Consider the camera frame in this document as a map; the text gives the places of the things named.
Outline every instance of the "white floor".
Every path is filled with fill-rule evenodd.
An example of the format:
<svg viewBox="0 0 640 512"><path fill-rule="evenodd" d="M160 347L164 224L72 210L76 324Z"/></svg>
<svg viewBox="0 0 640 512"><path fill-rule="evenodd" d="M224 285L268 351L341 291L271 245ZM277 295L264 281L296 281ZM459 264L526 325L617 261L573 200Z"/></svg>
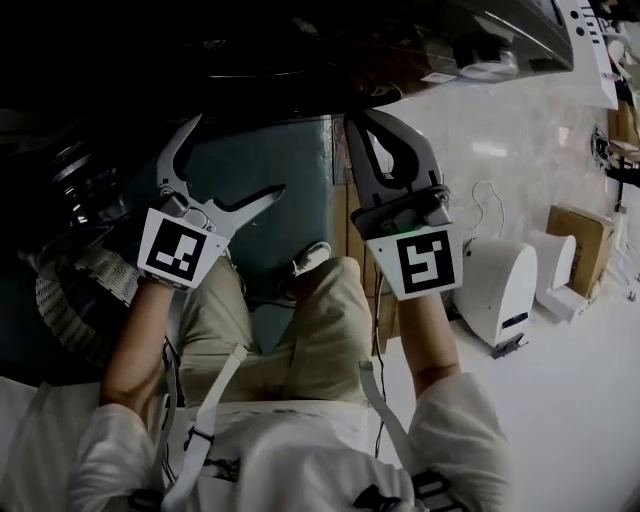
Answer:
<svg viewBox="0 0 640 512"><path fill-rule="evenodd" d="M469 230L479 219L471 189L491 180L507 211L505 238L522 239L546 227L549 205L569 202L610 213L616 186L590 152L596 123L606 111L576 104L547 77L497 85L442 86L385 107L419 130L436 153L452 193L455 221ZM488 206L476 235L497 235L500 208L489 187L477 197Z"/></svg>
<svg viewBox="0 0 640 512"><path fill-rule="evenodd" d="M468 230L480 215L471 189L485 179L505 203L508 239L544 229L556 202L612 212L617 183L590 152L594 124L606 131L606 111L575 104L550 82L441 88L385 108L431 141L451 188L454 221ZM486 186L477 195L488 214L476 235L495 237L499 203ZM625 202L640 241L640 192L625 187ZM640 284L632 287L640 293ZM498 361L454 322L463 370L487 389L511 445L515 510L619 511L638 486L640 303L626 293L608 284L572 326L534 309L530 344ZM388 401L407 426L415 400L399 340L389 342L385 357ZM372 415L372 448L377 421ZM380 458L398 463L386 434Z"/></svg>

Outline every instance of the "white sneaker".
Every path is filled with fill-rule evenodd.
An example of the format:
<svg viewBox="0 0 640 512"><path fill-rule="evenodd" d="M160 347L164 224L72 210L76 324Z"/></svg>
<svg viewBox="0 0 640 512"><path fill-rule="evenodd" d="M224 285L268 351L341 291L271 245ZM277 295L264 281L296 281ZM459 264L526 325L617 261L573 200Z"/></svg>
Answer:
<svg viewBox="0 0 640 512"><path fill-rule="evenodd" d="M288 297L284 285L288 283L292 277L298 277L299 275L309 272L316 267L319 267L322 263L327 261L331 257L331 246L327 242L315 242L307 247L297 259L293 260L293 272L285 277L278 284L278 295L290 303L295 303L295 300Z"/></svg>
<svg viewBox="0 0 640 512"><path fill-rule="evenodd" d="M297 261L293 260L292 276L297 277L309 270L319 267L331 257L331 246L327 242L316 242L310 245L298 256Z"/></svg>

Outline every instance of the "leg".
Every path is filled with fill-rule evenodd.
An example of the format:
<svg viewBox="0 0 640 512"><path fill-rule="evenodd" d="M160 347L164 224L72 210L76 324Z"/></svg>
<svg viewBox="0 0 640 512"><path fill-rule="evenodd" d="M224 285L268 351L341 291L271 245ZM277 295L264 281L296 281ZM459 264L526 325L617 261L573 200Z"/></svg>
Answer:
<svg viewBox="0 0 640 512"><path fill-rule="evenodd" d="M244 345L250 352L254 348L240 276L226 258L219 258L193 291L182 316L180 337L180 382L186 406L192 407L201 404L207 396L236 344ZM225 390L223 401L256 399L245 373L238 369Z"/></svg>
<svg viewBox="0 0 640 512"><path fill-rule="evenodd" d="M284 395L368 405L358 362L371 354L371 313L352 258L332 258L296 277L294 317L279 352L294 356Z"/></svg>

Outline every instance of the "white strap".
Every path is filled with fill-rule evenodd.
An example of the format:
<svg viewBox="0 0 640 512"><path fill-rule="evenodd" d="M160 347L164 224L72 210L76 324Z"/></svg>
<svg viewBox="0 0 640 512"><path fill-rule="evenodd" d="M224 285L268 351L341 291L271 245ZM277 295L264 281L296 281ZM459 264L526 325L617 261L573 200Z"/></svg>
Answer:
<svg viewBox="0 0 640 512"><path fill-rule="evenodd" d="M153 461L151 472L151 488L156 491L164 491L164 481L162 479L162 459L166 451L167 440L173 427L173 421L176 417L176 409L178 405L178 364L173 355L173 351L168 349L165 351L169 360L169 368L167 368L167 387L169 388L169 411L167 418L163 422L162 432L158 439L156 458Z"/></svg>
<svg viewBox="0 0 640 512"><path fill-rule="evenodd" d="M236 345L233 353L224 363L218 378L211 386L207 397L198 410L195 425L189 434L189 445L182 472L178 481L162 500L162 512L179 512L185 509L213 442L218 402L231 377L246 357L247 349L242 345Z"/></svg>
<svg viewBox="0 0 640 512"><path fill-rule="evenodd" d="M416 457L409 436L402 428L400 420L393 414L382 395L380 395L380 390L373 375L373 364L371 361L360 361L358 365L360 366L360 382L362 383L364 394L371 407L376 410L384 421L402 467L410 476L423 472L424 468L421 467L420 460Z"/></svg>

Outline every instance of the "cable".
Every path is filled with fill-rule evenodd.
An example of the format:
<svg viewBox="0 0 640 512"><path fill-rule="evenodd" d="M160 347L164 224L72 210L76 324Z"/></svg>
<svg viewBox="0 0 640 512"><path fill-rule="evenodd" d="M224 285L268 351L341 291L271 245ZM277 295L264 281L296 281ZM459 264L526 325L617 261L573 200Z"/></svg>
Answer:
<svg viewBox="0 0 640 512"><path fill-rule="evenodd" d="M591 133L591 155L602 172L606 173L611 169L613 151L611 151L609 139L604 130L598 125L593 127L593 132Z"/></svg>
<svg viewBox="0 0 640 512"><path fill-rule="evenodd" d="M178 366L180 366L180 356L178 355L178 352L176 351L175 347L173 346L173 343L171 343L169 341L169 338L167 336L165 336L164 337L164 348L166 349L167 347L169 347L169 349L171 350L171 353L173 354L173 358L175 359L176 364Z"/></svg>
<svg viewBox="0 0 640 512"><path fill-rule="evenodd" d="M165 452L164 452L164 457L162 459L162 464L163 464L163 469L167 474L167 477L169 478L171 483L174 483L176 481L176 475L173 472L173 469L171 469L171 465L169 464L169 443L167 443L165 446Z"/></svg>
<svg viewBox="0 0 640 512"><path fill-rule="evenodd" d="M376 298L375 298L375 310L376 316L373 324L373 341L376 347L376 355L378 356L378 361L380 362L380 384L382 385L382 398L384 401L387 401L387 390L384 385L384 361L382 360L382 354L380 351L380 300L382 296L382 285L384 284L384 275L380 272L380 277L378 277L378 269L376 269ZM380 454L380 442L382 440L382 429L384 428L384 420L380 418L380 428L378 429L378 436L376 437L376 445L375 445L375 457L378 458Z"/></svg>
<svg viewBox="0 0 640 512"><path fill-rule="evenodd" d="M471 237L470 240L473 240L473 235L476 231L476 228L482 223L482 221L484 220L484 208L482 207L482 205L480 204L480 202L478 201L478 198L476 197L476 189L478 188L478 186L483 185L483 184L487 184L489 185L489 187L491 188L491 192L493 192L493 195L496 196L496 199L500 202L500 209L502 210L502 224L500 224L500 235L498 236L499 239L502 239L502 236L504 235L504 223L507 219L507 216L504 212L504 203L502 202L502 198L498 195L498 193L496 192L496 189L493 188L493 183L491 183L489 180L482 180L479 181L478 183L476 183L473 186L473 189L471 190L471 197L473 197L473 200L475 201L475 203L478 205L478 208L480 208L480 220L478 220L478 222L476 222L476 225L473 226L473 228L471 229Z"/></svg>

